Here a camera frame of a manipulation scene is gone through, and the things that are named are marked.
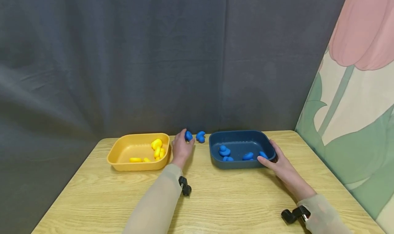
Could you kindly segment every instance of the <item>wooden table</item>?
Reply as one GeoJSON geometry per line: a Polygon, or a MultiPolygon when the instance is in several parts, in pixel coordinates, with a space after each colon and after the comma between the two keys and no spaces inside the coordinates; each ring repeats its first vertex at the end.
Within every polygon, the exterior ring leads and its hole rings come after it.
{"type": "MultiPolygon", "coordinates": [[[[297,133],[266,134],[277,142],[301,176],[328,198],[350,229],[356,233],[384,233],[297,133]]],[[[113,170],[106,156],[116,140],[107,138],[97,144],[33,234],[122,232],[160,171],[113,170]]],[[[307,232],[300,223],[287,226],[281,219],[282,210],[294,208],[295,203],[269,169],[217,169],[211,164],[206,142],[196,143],[184,174],[193,192],[190,198],[180,197],[168,233],[307,232]]]]}

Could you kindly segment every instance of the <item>plastic bowl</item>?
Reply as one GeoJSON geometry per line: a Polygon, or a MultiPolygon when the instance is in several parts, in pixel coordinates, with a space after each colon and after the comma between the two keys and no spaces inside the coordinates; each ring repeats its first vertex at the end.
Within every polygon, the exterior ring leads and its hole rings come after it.
{"type": "Polygon", "coordinates": [[[209,137],[209,148],[212,164],[220,169],[239,169],[264,167],[257,161],[259,152],[263,151],[270,161],[274,161],[276,153],[267,136],[257,130],[235,130],[213,133],[209,137]],[[219,147],[226,146],[231,150],[230,157],[234,161],[223,161],[219,147]],[[243,161],[242,157],[253,153],[253,161],[243,161]]]}
{"type": "Polygon", "coordinates": [[[170,138],[164,133],[147,133],[125,135],[119,138],[107,156],[107,161],[117,171],[146,171],[159,170],[166,166],[169,158],[170,138]],[[154,151],[150,144],[160,138],[163,142],[162,148],[166,154],[159,161],[155,161],[154,151]],[[148,158],[151,162],[130,162],[130,157],[141,159],[148,158]]]}

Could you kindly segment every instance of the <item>sheer sleeve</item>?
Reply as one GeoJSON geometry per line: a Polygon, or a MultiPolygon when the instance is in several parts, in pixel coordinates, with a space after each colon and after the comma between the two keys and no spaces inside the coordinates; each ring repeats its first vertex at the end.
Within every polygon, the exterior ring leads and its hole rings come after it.
{"type": "Polygon", "coordinates": [[[165,234],[171,224],[182,188],[182,170],[167,165],[132,212],[123,234],[165,234]]]}
{"type": "Polygon", "coordinates": [[[311,213],[305,225],[312,234],[352,233],[323,195],[315,195],[311,198],[301,200],[297,206],[300,205],[303,205],[311,213]]]}

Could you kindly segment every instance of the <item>black wrist strap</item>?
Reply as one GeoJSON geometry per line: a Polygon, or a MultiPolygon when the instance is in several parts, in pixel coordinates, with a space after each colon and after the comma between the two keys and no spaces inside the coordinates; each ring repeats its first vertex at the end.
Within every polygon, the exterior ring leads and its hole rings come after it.
{"type": "Polygon", "coordinates": [[[187,179],[185,177],[182,176],[179,177],[179,185],[182,188],[182,194],[189,196],[190,193],[192,192],[192,188],[190,185],[187,184],[187,179]]]}
{"type": "Polygon", "coordinates": [[[293,211],[290,212],[290,210],[285,209],[282,211],[282,218],[288,223],[292,224],[294,223],[298,218],[302,218],[304,222],[308,220],[308,218],[311,216],[311,212],[308,211],[303,205],[299,206],[298,208],[295,208],[293,211]]]}

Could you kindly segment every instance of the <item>gray curtain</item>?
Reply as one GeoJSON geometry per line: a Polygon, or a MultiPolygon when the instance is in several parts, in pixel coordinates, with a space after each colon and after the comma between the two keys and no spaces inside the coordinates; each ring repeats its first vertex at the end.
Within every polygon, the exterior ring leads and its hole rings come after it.
{"type": "Polygon", "coordinates": [[[102,138],[293,130],[343,2],[0,0],[0,233],[102,138]]]}

